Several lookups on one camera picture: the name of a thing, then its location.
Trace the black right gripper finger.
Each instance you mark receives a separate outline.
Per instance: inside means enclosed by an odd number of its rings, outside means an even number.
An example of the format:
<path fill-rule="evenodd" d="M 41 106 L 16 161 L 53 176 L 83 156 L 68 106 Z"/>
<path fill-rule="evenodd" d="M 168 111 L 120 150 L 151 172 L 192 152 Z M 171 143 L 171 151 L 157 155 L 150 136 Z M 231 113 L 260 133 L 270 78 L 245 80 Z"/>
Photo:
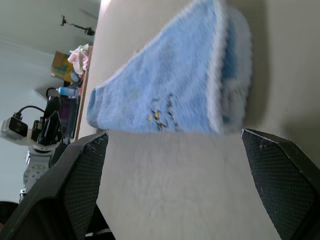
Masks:
<path fill-rule="evenodd" d="M 255 188 L 281 240 L 320 240 L 320 168 L 292 141 L 241 132 Z"/>
<path fill-rule="evenodd" d="M 101 183 L 109 136 L 80 138 L 31 188 L 0 240 L 84 240 Z"/>

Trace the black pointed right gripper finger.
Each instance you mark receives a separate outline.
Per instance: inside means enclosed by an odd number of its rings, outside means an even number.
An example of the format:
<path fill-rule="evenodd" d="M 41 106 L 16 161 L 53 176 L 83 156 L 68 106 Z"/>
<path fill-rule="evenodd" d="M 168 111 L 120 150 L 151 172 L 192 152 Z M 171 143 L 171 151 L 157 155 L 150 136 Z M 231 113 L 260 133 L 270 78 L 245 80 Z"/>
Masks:
<path fill-rule="evenodd" d="M 60 97 L 50 96 L 47 101 L 43 117 L 46 119 L 46 118 L 50 117 L 55 111 L 60 112 L 60 109 L 61 109 Z"/>
<path fill-rule="evenodd" d="M 54 110 L 51 114 L 44 116 L 37 143 L 43 146 L 51 146 L 57 144 L 61 138 L 62 125 L 60 113 L 58 110 Z"/>

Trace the light blue terry towel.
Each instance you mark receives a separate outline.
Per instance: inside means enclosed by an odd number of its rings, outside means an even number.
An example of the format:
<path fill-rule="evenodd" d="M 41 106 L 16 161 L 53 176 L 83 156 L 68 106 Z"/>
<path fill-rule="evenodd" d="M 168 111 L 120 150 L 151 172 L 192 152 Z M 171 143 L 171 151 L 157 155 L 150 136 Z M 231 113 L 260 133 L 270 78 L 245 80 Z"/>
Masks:
<path fill-rule="evenodd" d="M 226 135 L 242 128 L 252 33 L 226 0 L 193 0 L 90 94 L 100 130 Z"/>

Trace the clear bottle with blue label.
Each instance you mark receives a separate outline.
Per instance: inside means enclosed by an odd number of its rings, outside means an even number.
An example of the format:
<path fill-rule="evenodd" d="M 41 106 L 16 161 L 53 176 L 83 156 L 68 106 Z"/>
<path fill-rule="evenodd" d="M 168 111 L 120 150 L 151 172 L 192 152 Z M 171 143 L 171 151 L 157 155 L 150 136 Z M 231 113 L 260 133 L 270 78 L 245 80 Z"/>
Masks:
<path fill-rule="evenodd" d="M 70 97 L 70 98 L 77 98 L 80 95 L 80 92 L 78 89 L 64 87 L 64 86 L 57 88 L 56 91 L 60 95 Z"/>

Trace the brown cardboard box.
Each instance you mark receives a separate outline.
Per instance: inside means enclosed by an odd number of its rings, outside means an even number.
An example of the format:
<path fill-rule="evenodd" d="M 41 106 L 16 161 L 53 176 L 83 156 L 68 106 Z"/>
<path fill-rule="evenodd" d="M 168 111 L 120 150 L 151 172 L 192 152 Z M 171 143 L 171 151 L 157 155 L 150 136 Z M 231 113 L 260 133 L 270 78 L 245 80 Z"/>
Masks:
<path fill-rule="evenodd" d="M 68 61 L 69 55 L 60 51 L 56 51 L 53 62 L 51 64 L 51 76 L 60 80 L 71 83 L 71 71 L 73 65 Z"/>

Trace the pink and white cloth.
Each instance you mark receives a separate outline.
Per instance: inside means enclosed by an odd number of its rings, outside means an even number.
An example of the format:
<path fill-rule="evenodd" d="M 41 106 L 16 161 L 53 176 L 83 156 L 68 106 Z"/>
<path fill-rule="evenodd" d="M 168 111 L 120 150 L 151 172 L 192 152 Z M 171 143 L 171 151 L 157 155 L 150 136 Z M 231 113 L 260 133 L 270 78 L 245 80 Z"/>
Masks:
<path fill-rule="evenodd" d="M 70 50 L 70 56 L 67 61 L 72 64 L 75 73 L 79 76 L 82 76 L 87 70 L 89 50 L 90 46 L 88 44 L 80 45 L 75 50 Z"/>

